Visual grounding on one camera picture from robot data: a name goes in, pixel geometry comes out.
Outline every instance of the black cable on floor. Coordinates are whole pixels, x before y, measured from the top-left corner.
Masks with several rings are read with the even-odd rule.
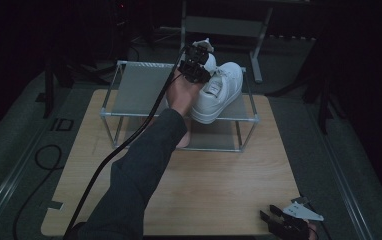
[[[138,52],[138,50],[137,50],[136,48],[132,47],[132,46],[130,46],[130,48],[131,48],[132,50],[134,50],[134,52],[135,52],[136,55],[137,55],[137,59],[135,60],[135,62],[139,62],[139,52]]]
[[[309,208],[310,208],[312,211],[316,212],[315,208],[312,206],[312,204],[311,204],[310,202],[308,202],[307,205],[309,206]],[[323,230],[324,230],[326,236],[328,237],[328,239],[329,239],[329,240],[332,240],[332,238],[331,238],[331,234],[329,234],[328,228],[326,227],[325,223],[324,223],[323,221],[320,221],[319,223],[321,224],[321,226],[322,226],[322,228],[323,228]]]
[[[44,150],[46,148],[50,148],[50,147],[57,149],[58,157],[57,157],[57,161],[53,165],[53,167],[45,167],[44,165],[42,165],[39,162],[39,158],[38,157],[39,157],[39,154],[41,153],[42,150]],[[35,193],[38,191],[38,189],[40,189],[42,187],[42,185],[48,180],[48,178],[51,176],[51,174],[53,174],[54,171],[61,170],[61,169],[64,168],[64,166],[58,167],[58,165],[60,163],[60,160],[61,160],[61,156],[62,156],[61,148],[59,146],[57,146],[57,145],[54,145],[54,144],[49,144],[49,145],[43,146],[40,149],[38,149],[38,151],[36,151],[35,157],[34,157],[35,163],[41,169],[49,170],[49,172],[47,173],[45,178],[38,184],[38,186],[33,190],[33,192],[28,196],[26,201],[23,203],[23,205],[20,207],[19,211],[17,212],[16,217],[14,218],[13,226],[12,226],[12,235],[13,235],[13,239],[14,240],[18,240],[19,239],[18,236],[17,236],[17,224],[19,222],[20,215],[22,214],[22,212],[25,209],[25,207],[28,205],[29,201],[32,199],[32,197],[35,195]]]
[[[315,235],[316,235],[316,240],[319,240],[319,235],[318,235],[318,233],[315,231],[315,229],[309,227],[309,230],[312,231],[313,233],[315,233]]]

